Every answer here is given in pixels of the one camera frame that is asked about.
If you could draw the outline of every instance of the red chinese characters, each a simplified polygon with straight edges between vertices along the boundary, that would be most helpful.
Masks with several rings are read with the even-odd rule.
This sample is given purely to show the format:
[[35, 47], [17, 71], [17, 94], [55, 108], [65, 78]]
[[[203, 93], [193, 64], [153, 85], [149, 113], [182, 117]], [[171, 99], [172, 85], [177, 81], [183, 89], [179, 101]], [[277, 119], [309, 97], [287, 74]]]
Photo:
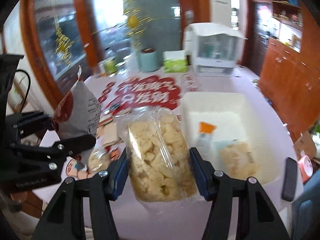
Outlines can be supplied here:
[[178, 106], [180, 87], [170, 77], [129, 78], [118, 86], [115, 95], [117, 97], [108, 105], [121, 103], [122, 108], [161, 106], [173, 110]]

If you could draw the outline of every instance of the paper snack bag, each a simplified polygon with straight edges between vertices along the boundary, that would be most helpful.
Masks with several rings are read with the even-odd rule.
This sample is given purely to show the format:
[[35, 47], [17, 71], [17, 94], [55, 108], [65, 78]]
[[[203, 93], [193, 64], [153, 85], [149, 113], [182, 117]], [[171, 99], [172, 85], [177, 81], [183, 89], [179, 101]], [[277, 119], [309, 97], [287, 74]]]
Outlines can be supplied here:
[[[80, 80], [81, 67], [78, 80], [70, 91], [61, 100], [54, 111], [52, 118], [55, 130], [60, 139], [69, 139], [85, 134], [96, 137], [100, 119], [101, 106], [96, 97]], [[88, 163], [92, 149], [86, 150], [75, 159], [78, 161], [78, 170]]]

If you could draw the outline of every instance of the gold decoration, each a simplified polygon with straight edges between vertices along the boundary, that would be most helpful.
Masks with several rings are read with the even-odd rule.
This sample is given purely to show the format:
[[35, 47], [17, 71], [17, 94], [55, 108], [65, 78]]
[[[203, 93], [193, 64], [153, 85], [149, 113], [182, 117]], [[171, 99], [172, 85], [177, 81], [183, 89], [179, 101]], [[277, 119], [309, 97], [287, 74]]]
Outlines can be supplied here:
[[[51, 3], [52, 3], [52, 9], [55, 12], [56, 11], [55, 0], [51, 0]], [[59, 26], [57, 13], [55, 13], [55, 16], [54, 16], [54, 23], [56, 26], [56, 35], [57, 35], [56, 43], [58, 46], [55, 51], [55, 54], [58, 54], [58, 56], [61, 57], [61, 59], [66, 63], [66, 65], [70, 67], [71, 66], [70, 58], [72, 56], [70, 52], [70, 48], [74, 43], [74, 41], [70, 41], [70, 39], [62, 33], [62, 29]]]
[[56, 54], [61, 53], [62, 54], [61, 59], [68, 66], [70, 66], [71, 65], [70, 58], [72, 55], [71, 55], [71, 52], [69, 51], [69, 49], [71, 48], [74, 41], [70, 41], [70, 39], [62, 33], [62, 30], [60, 27], [56, 30], [56, 33], [57, 33], [56, 43], [57, 43], [58, 47], [57, 47], [55, 53]]
[[132, 46], [135, 47], [136, 50], [139, 50], [139, 46], [141, 45], [139, 39], [145, 31], [142, 24], [151, 22], [153, 19], [150, 17], [143, 18], [139, 13], [139, 8], [132, 5], [133, 1], [134, 0], [126, 0], [124, 2], [127, 5], [124, 10], [124, 15], [128, 16], [126, 24], [129, 29], [129, 33], [127, 33], [127, 35], [132, 37], [134, 40], [134, 44]]

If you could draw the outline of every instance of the clear plastic bag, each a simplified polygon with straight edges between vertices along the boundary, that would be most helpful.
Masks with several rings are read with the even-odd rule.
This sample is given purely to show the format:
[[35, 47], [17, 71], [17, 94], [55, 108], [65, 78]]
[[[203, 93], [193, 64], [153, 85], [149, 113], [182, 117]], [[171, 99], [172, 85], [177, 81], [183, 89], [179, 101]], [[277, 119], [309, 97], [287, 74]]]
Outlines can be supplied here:
[[188, 146], [175, 114], [156, 108], [116, 116], [114, 120], [126, 143], [129, 176], [139, 201], [178, 201], [177, 207], [197, 193]]
[[89, 173], [97, 173], [106, 170], [109, 167], [110, 162], [110, 154], [105, 148], [93, 149], [88, 160]]

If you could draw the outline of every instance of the black cable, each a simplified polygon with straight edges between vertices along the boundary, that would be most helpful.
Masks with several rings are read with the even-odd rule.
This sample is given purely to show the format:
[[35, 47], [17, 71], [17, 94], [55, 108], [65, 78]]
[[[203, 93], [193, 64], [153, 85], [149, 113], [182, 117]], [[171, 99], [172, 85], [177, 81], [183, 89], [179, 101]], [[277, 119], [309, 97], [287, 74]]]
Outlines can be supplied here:
[[22, 112], [22, 110], [23, 110], [23, 108], [24, 108], [24, 105], [25, 105], [25, 103], [26, 103], [26, 101], [27, 101], [27, 96], [28, 96], [28, 94], [29, 94], [29, 90], [30, 90], [30, 86], [31, 86], [31, 79], [30, 79], [30, 76], [29, 76], [28, 72], [25, 71], [24, 69], [17, 69], [17, 70], [16, 70], [16, 73], [17, 73], [17, 72], [23, 72], [23, 73], [25, 73], [25, 74], [27, 75], [27, 77], [28, 77], [28, 80], [29, 80], [27, 92], [26, 92], [26, 95], [24, 96], [23, 103], [22, 103], [22, 106], [21, 106], [21, 109], [20, 109], [20, 112]]

